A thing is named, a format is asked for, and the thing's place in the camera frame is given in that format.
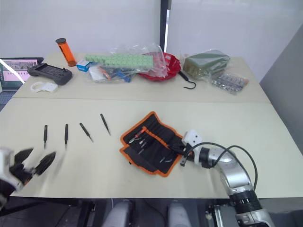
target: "laptop keyboard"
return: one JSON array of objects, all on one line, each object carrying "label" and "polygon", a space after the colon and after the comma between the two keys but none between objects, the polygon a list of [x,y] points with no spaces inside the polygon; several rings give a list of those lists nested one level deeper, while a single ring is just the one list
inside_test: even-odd
[{"label": "laptop keyboard", "polygon": [[0,105],[5,105],[13,97],[15,91],[3,91],[0,93]]}]

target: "laptop screen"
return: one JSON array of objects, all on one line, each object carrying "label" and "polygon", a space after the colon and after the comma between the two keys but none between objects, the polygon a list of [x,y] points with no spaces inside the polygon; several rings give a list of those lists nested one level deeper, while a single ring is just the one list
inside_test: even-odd
[{"label": "laptop screen", "polygon": [[[27,69],[40,64],[43,58],[2,58],[2,60],[26,81],[30,77]],[[22,85],[21,81],[2,64],[0,64],[0,80],[2,90],[19,89]]]}]

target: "green plastic parts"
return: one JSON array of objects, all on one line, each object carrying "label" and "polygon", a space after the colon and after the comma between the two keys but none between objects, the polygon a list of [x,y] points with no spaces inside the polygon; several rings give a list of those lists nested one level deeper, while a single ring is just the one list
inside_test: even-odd
[{"label": "green plastic parts", "polygon": [[87,54],[85,60],[100,63],[111,68],[152,69],[153,56],[140,54],[111,55]]}]

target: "white table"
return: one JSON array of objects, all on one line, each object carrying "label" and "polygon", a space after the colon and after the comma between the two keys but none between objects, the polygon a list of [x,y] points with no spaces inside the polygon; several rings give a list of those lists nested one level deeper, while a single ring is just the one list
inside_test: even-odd
[{"label": "white table", "polygon": [[[302,197],[303,157],[269,103],[198,103],[91,99],[14,98],[0,112],[0,145],[15,151],[31,146],[31,166],[57,151],[51,167],[33,178],[18,196],[66,198],[225,198],[215,170],[188,162],[176,165],[167,178],[148,175],[129,165],[119,152],[120,136],[148,112],[180,134],[196,129],[205,141],[238,144],[254,157],[261,198]],[[110,137],[100,120],[103,113]],[[79,123],[90,132],[94,143]],[[64,126],[69,124],[68,149]],[[43,128],[48,124],[47,149]],[[250,160],[235,150],[254,179]]]},{"label": "white table", "polygon": [[[76,54],[80,60],[84,54]],[[37,81],[49,81],[43,77],[30,77],[18,90],[14,98],[77,98],[77,99],[104,99],[104,100],[137,100],[137,101],[177,101],[177,102],[266,102],[267,96],[255,79],[248,65],[241,57],[234,57],[228,65],[228,71],[237,73],[250,80],[248,85],[238,95],[231,95],[204,81],[196,81],[197,87],[193,90],[183,87],[192,87],[181,76],[165,82],[152,82],[139,76],[131,83],[94,83],[87,73],[79,71],[76,66],[68,67],[63,55],[58,52],[46,57],[50,65],[67,68],[73,72],[73,78],[64,86],[60,86],[54,93],[30,90],[30,86]]]}]

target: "orange bottle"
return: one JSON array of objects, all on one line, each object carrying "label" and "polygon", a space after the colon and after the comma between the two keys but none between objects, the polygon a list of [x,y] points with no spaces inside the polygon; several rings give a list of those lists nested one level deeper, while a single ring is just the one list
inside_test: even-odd
[{"label": "orange bottle", "polygon": [[71,53],[71,50],[66,42],[66,39],[64,38],[56,39],[56,43],[58,43],[58,46],[60,47],[60,50],[62,51],[68,66],[75,66],[77,62],[73,54]]}]

